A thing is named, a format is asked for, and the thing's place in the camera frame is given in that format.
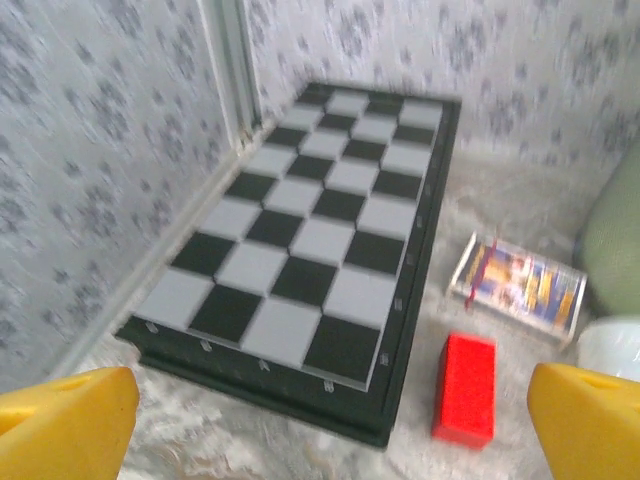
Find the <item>floral wallpaper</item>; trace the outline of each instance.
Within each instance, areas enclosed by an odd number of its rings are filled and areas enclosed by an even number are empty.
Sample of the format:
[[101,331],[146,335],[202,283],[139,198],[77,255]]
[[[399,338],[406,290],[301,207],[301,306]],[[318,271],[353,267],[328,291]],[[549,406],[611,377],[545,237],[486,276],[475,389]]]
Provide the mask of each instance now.
[[229,149],[195,0],[0,2],[0,392],[40,378]]
[[459,143],[615,162],[640,125],[640,2],[245,0],[260,101],[309,78],[459,96]]

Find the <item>chessboard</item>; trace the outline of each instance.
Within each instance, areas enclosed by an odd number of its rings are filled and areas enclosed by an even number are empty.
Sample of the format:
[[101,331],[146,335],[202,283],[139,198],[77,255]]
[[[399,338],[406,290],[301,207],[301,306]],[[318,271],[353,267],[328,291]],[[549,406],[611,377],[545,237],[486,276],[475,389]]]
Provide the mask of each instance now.
[[459,114],[309,84],[117,336],[142,364],[386,447]]

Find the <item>yellow plastic piece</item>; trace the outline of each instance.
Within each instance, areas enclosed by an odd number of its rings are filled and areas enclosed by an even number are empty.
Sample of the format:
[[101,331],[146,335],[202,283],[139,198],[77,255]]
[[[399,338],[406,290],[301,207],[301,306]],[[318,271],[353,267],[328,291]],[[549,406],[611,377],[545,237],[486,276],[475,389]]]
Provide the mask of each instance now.
[[0,479],[114,480],[138,401],[124,367],[0,395]]
[[555,480],[640,478],[640,383],[539,364],[527,401]]

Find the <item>red block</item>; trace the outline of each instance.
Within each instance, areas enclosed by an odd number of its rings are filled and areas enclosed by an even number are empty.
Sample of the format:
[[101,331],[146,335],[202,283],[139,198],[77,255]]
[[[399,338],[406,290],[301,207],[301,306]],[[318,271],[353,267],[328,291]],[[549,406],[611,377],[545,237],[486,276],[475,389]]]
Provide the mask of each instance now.
[[494,435],[496,346],[489,339],[451,333],[440,355],[431,434],[484,448]]

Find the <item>door frame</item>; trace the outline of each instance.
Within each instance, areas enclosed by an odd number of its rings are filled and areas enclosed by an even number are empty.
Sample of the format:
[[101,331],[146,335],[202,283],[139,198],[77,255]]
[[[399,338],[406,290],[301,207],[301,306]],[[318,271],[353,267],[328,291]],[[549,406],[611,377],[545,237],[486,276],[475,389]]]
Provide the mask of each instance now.
[[242,149],[261,123],[242,0],[198,0],[231,145]]

